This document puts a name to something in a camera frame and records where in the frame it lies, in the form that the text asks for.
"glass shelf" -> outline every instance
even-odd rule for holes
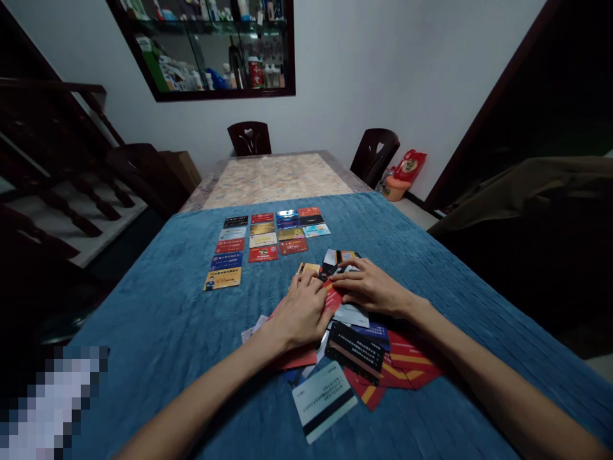
[[[200,35],[238,35],[256,34],[263,36],[283,35],[286,30],[284,20],[264,22],[258,25],[256,22],[231,22],[231,21],[159,21],[159,20],[131,20],[133,31],[147,36],[152,35],[185,35],[195,33]]]

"right hand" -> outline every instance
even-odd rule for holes
[[[369,259],[349,259],[339,268],[353,265],[359,272],[345,272],[330,277],[332,286],[347,290],[343,303],[356,303],[368,311],[383,313],[393,318],[415,320],[430,302],[402,287]]]

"white wall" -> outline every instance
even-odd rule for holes
[[[65,81],[99,83],[126,142],[188,150],[204,173],[226,128],[269,125],[274,153],[327,149],[350,166],[365,129],[428,160],[425,199],[545,0],[294,0],[297,96],[156,103],[102,0],[4,0]]]

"chair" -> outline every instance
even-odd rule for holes
[[[238,157],[270,155],[268,125],[260,121],[244,121],[228,128],[234,151]]]
[[[349,169],[374,189],[398,147],[400,142],[394,131],[382,128],[366,130]]]
[[[179,211],[190,194],[151,144],[128,144],[107,154],[107,163],[165,220]]]

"blue tablecloth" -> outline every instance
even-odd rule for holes
[[[332,232],[309,251],[247,263],[241,285],[203,292],[227,217],[318,206]],[[613,387],[376,193],[314,197],[176,215],[74,338],[110,347],[100,396],[82,416],[73,458],[109,458],[140,426],[241,344],[268,315],[300,262],[357,250],[613,447]],[[517,458],[474,398],[447,378],[359,402],[307,445],[289,385],[260,374],[213,422],[198,457],[214,459]]]

